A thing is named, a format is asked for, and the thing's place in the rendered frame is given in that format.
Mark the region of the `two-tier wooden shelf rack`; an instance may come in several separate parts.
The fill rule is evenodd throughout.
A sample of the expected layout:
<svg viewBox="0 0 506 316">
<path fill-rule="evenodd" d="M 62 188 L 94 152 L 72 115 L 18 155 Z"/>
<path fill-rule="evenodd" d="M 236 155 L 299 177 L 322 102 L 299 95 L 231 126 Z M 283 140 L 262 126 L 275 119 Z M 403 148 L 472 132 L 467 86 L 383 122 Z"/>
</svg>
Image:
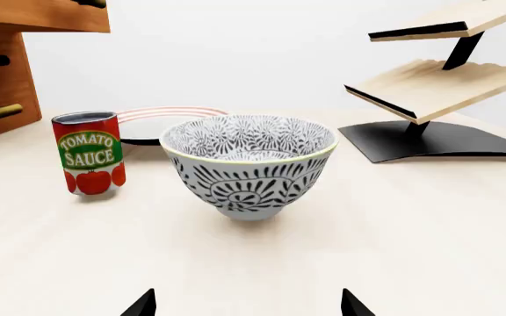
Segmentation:
<svg viewBox="0 0 506 316">
<path fill-rule="evenodd" d="M 414 60 L 358 86 L 354 97 L 400 120 L 346 126 L 340 133 L 370 162 L 408 157 L 506 157 L 506 139 L 478 128 L 437 121 L 506 91 L 506 66 L 468 59 L 483 33 L 506 23 L 506 0 L 466 0 L 387 31 L 379 41 L 457 39 L 447 60 Z"/>
</svg>

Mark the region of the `red tomato sauce can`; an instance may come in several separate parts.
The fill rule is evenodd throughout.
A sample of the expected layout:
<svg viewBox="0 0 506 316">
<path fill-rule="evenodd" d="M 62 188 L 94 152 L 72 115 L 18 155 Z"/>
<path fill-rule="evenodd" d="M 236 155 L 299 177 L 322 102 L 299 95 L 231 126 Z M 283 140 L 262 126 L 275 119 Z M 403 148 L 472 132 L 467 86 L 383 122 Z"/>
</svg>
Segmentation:
<svg viewBox="0 0 506 316">
<path fill-rule="evenodd" d="M 73 112 L 51 122 L 70 193 L 94 196 L 126 183 L 116 112 Z"/>
</svg>

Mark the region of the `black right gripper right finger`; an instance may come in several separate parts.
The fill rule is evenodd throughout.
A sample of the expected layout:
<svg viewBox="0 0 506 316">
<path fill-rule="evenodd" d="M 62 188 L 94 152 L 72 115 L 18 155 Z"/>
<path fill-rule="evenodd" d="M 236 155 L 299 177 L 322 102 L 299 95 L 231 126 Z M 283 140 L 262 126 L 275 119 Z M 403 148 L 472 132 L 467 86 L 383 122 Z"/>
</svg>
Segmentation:
<svg viewBox="0 0 506 316">
<path fill-rule="evenodd" d="M 348 289 L 342 291 L 341 312 L 343 316 L 376 316 Z"/>
</svg>

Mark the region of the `open wooden cabinet drawer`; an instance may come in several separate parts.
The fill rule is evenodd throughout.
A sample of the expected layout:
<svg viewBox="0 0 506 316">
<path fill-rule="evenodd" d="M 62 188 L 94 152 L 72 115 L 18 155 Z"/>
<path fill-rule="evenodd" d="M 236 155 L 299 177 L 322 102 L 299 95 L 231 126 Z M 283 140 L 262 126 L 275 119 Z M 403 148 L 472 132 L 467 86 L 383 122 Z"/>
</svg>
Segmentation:
<svg viewBox="0 0 506 316">
<path fill-rule="evenodd" d="M 0 32 L 109 31 L 106 0 L 0 0 Z"/>
</svg>

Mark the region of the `red striped white plate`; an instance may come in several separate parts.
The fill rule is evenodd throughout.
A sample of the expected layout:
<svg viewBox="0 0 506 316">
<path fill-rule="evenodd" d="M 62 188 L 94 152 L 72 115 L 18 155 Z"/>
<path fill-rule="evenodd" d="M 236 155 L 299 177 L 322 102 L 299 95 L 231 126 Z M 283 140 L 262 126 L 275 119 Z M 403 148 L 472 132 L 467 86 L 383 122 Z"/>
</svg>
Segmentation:
<svg viewBox="0 0 506 316">
<path fill-rule="evenodd" d="M 188 120 L 228 115 L 211 107 L 160 106 L 117 112 L 120 141 L 136 146 L 159 146 L 159 136 Z"/>
</svg>

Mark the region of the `black patterned white bowl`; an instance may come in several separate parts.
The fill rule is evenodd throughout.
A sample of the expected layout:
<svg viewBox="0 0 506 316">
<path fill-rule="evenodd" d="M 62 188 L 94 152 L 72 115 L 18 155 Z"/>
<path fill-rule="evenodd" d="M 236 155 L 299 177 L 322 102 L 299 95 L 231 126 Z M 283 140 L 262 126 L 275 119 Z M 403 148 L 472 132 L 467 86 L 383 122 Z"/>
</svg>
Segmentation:
<svg viewBox="0 0 506 316">
<path fill-rule="evenodd" d="M 159 138 L 196 197 L 234 220 L 272 218 L 309 191 L 336 149 L 334 131 L 278 115 L 219 115 Z"/>
</svg>

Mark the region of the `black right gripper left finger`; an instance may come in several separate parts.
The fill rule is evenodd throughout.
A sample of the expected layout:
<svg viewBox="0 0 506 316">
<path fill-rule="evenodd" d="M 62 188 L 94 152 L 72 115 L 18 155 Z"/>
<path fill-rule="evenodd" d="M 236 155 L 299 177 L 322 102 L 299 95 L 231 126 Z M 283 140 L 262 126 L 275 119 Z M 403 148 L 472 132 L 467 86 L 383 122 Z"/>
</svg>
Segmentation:
<svg viewBox="0 0 506 316">
<path fill-rule="evenodd" d="M 155 289 L 148 289 L 148 291 L 130 305 L 120 316 L 155 316 L 155 311 Z"/>
</svg>

